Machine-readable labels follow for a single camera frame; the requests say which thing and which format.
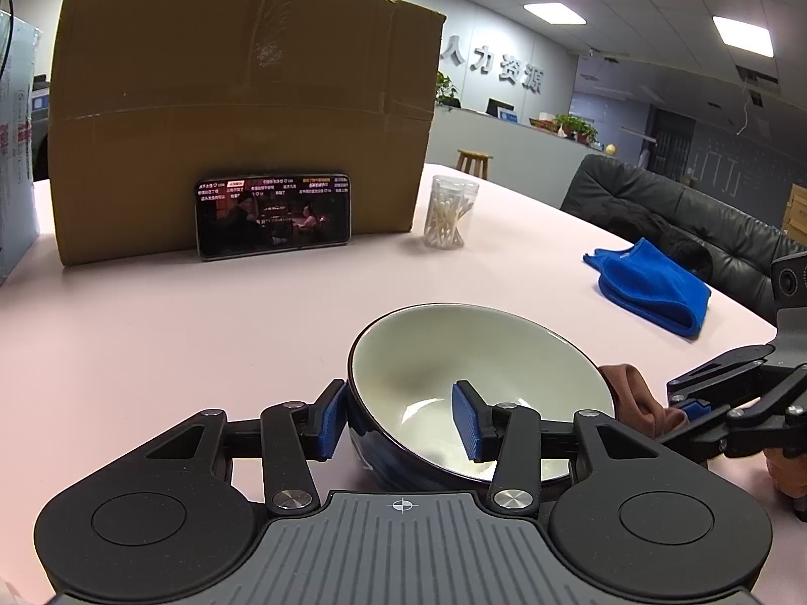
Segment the sofa backrest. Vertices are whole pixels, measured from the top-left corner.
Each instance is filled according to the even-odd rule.
[[[641,205],[695,238],[712,255],[709,285],[776,325],[771,263],[805,246],[705,193],[600,155],[580,163],[561,210],[584,218],[584,206],[613,199]]]

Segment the bowl rim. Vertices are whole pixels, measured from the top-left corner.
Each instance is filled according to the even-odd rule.
[[[600,376],[600,380],[602,381],[603,386],[605,387],[605,389],[610,394],[611,390],[608,387],[608,382],[606,382],[605,377],[603,376],[602,372],[597,367],[597,365],[589,358],[589,356],[585,352],[580,350],[580,348],[578,348],[576,345],[574,345],[574,343],[569,341],[569,339],[567,339],[566,337],[561,336],[557,332],[554,332],[554,331],[550,330],[548,327],[543,326],[541,323],[536,323],[534,320],[526,319],[524,316],[519,316],[518,314],[514,314],[514,313],[509,312],[509,311],[504,311],[504,310],[501,310],[501,309],[497,309],[495,307],[485,307],[485,305],[473,305],[473,304],[470,304],[470,303],[467,303],[467,302],[458,302],[458,303],[457,302],[455,302],[455,303],[454,302],[452,302],[452,303],[451,302],[449,302],[449,303],[448,302],[446,302],[446,303],[445,302],[443,302],[443,303],[442,302],[440,302],[440,303],[439,302],[424,302],[424,303],[422,302],[422,303],[419,303],[417,305],[408,305],[406,307],[398,307],[398,309],[393,310],[393,311],[388,311],[388,312],[386,312],[386,314],[384,314],[382,316],[379,316],[372,323],[369,323],[367,326],[365,326],[365,328],[361,332],[359,332],[356,339],[354,339],[353,344],[350,346],[350,353],[348,353],[348,389],[350,390],[350,394],[354,397],[354,400],[355,400],[356,404],[362,409],[363,414],[367,418],[370,419],[370,421],[374,424],[376,429],[379,432],[381,432],[381,434],[384,436],[384,438],[386,438],[387,440],[392,442],[392,444],[394,446],[396,446],[398,448],[398,450],[401,450],[401,452],[403,452],[405,455],[410,456],[411,458],[413,458],[415,460],[425,462],[426,464],[432,466],[433,468],[436,468],[437,470],[445,471],[445,472],[449,473],[449,475],[457,476],[457,477],[459,477],[461,479],[464,479],[464,480],[470,480],[475,485],[489,485],[491,483],[490,480],[483,480],[483,479],[481,479],[479,477],[473,477],[473,476],[465,475],[465,473],[453,471],[450,468],[445,468],[445,466],[441,466],[440,464],[435,464],[432,460],[427,460],[425,457],[422,457],[422,456],[418,455],[411,448],[409,448],[408,446],[406,446],[403,443],[401,443],[400,441],[398,441],[397,438],[395,438],[393,436],[393,434],[389,430],[387,430],[384,426],[382,426],[378,422],[378,420],[373,416],[373,413],[370,411],[370,408],[366,405],[364,400],[362,400],[362,396],[358,393],[358,387],[356,387],[356,378],[354,378],[354,372],[353,372],[354,354],[356,352],[356,347],[358,347],[359,341],[361,341],[362,338],[364,337],[364,335],[366,335],[366,333],[368,331],[370,331],[371,327],[374,327],[374,325],[376,323],[380,323],[383,319],[386,319],[386,318],[388,318],[388,317],[390,317],[392,315],[395,315],[395,314],[399,314],[402,311],[406,311],[406,310],[410,310],[410,309],[425,309],[427,307],[446,307],[446,306],[447,307],[468,307],[470,309],[494,311],[494,312],[496,312],[498,314],[505,314],[507,316],[512,316],[514,319],[521,319],[523,321],[526,321],[527,323],[531,323],[531,324],[533,324],[533,325],[535,325],[537,327],[540,327],[542,330],[549,332],[550,335],[554,335],[554,336],[558,337],[558,339],[561,339],[565,343],[568,343],[576,351],[578,351],[578,353],[580,353],[580,356],[582,356],[586,361],[588,361],[588,363],[590,363],[590,365],[592,367],[594,367],[594,370],[597,372],[597,375]],[[614,410],[614,407],[613,407],[613,400],[611,401],[611,404],[612,404],[611,412],[610,413],[604,412],[604,414],[607,414],[608,416],[614,416],[615,410]],[[546,480],[544,480],[542,478],[541,482],[542,482],[542,484],[551,485],[551,484],[554,484],[554,483],[556,483],[558,481],[561,481],[561,480],[568,480],[570,473],[571,473],[571,470],[569,470],[568,473],[566,473],[564,475],[561,475],[561,476],[550,477],[550,478],[548,478]]]

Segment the table surface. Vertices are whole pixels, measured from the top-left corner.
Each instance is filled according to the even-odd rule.
[[[513,312],[599,365],[637,366],[662,402],[671,378],[773,338],[773,327],[719,292],[695,341],[623,311],[600,295],[581,257],[624,241],[493,184],[482,183],[467,246],[429,250],[421,231],[440,172],[453,170],[426,166],[411,234],[207,264],[179,252],[62,268],[39,185],[42,234],[0,288],[0,577],[44,602],[52,591],[31,533],[52,496],[198,410],[223,408],[236,420],[312,402],[344,378],[363,327],[399,307],[452,301]],[[807,602],[807,525],[775,493],[762,456],[711,467],[771,515],[773,550],[754,593],[766,605]],[[368,484],[346,436],[312,472],[321,495]],[[233,484],[263,500],[257,460],[237,461]]]

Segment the ceramic bowl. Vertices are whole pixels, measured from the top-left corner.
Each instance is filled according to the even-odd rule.
[[[354,447],[391,491],[487,490],[495,462],[468,460],[453,425],[457,380],[491,405],[516,402],[542,418],[571,421],[581,409],[613,416],[608,386],[575,346],[537,323],[474,305],[382,316],[354,342],[348,376]],[[542,460],[544,488],[568,473],[566,460]]]

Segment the crosshair symbol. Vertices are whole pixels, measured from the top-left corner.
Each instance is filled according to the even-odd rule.
[[[417,507],[417,505],[414,504],[414,503],[411,503],[409,500],[401,499],[401,500],[396,500],[391,505],[387,505],[387,507],[392,507],[393,509],[403,513],[405,511],[409,511],[413,507]]]

